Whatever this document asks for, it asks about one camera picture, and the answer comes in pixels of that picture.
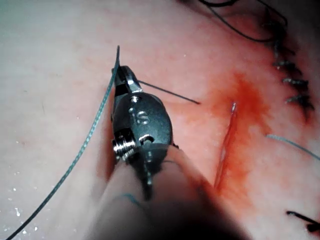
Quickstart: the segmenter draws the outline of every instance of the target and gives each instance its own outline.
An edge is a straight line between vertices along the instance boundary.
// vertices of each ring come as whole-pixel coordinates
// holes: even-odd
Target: skin
[[[262,15],[260,5],[242,2],[220,12],[262,37],[252,14]],[[271,49],[238,36],[192,1],[2,1],[0,239],[36,209],[74,159],[107,88],[117,45],[120,63],[138,79],[201,102],[142,86],[163,101],[174,142],[212,186],[207,194],[250,238],[319,239],[285,214],[320,220],[319,161],[265,137],[282,136],[319,155],[318,8],[311,0],[269,3],[288,18],[287,44],[309,80],[315,111],[307,122],[300,108],[284,103],[295,91],[272,67]],[[72,174],[16,239],[84,237],[114,170],[111,106]],[[229,129],[233,138],[226,143]],[[215,187],[223,150],[231,167]]]

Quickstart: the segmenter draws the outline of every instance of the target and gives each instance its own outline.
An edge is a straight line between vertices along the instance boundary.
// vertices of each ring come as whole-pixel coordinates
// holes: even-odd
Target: pale skin
[[[272,67],[272,50],[259,43],[253,47],[192,1],[1,2],[0,239],[29,217],[74,159],[107,88],[117,45],[120,63],[138,79],[201,103],[142,86],[163,101],[174,142],[212,185],[231,106],[238,103],[237,121],[248,124],[241,131],[246,141],[236,139],[227,152],[234,153],[231,163],[236,159],[239,168],[248,163],[250,168],[240,182],[230,172],[229,181],[215,194],[252,239],[319,239],[319,234],[306,231],[305,222],[285,212],[320,221],[320,162],[265,137],[279,135],[320,154],[317,7],[312,1],[290,2],[291,8],[270,4],[288,18],[294,61],[309,80],[315,107],[312,128],[302,120],[293,122],[303,119],[303,113],[284,103],[295,91],[282,91],[286,86]],[[255,19],[242,12],[255,13],[257,6],[243,1],[228,19],[260,37]],[[248,93],[233,90],[238,76],[245,76],[268,103],[267,127],[246,118],[261,109],[242,110],[241,94]],[[112,172],[107,165],[113,158],[110,110],[111,102],[74,171],[16,239],[84,236]]]

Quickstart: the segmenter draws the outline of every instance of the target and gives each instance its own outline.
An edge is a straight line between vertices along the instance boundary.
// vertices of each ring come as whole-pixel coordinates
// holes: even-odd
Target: moist skin surface
[[[196,1],[0,2],[0,239],[38,207],[83,143],[114,66],[201,104],[142,86],[164,103],[174,142],[255,240],[317,240],[286,211],[320,221],[318,3],[268,1],[288,19],[285,46],[309,81],[307,111],[272,66],[273,50],[243,38]],[[264,9],[243,0],[217,9],[255,38]],[[16,239],[81,239],[113,170],[108,102],[82,158]]]

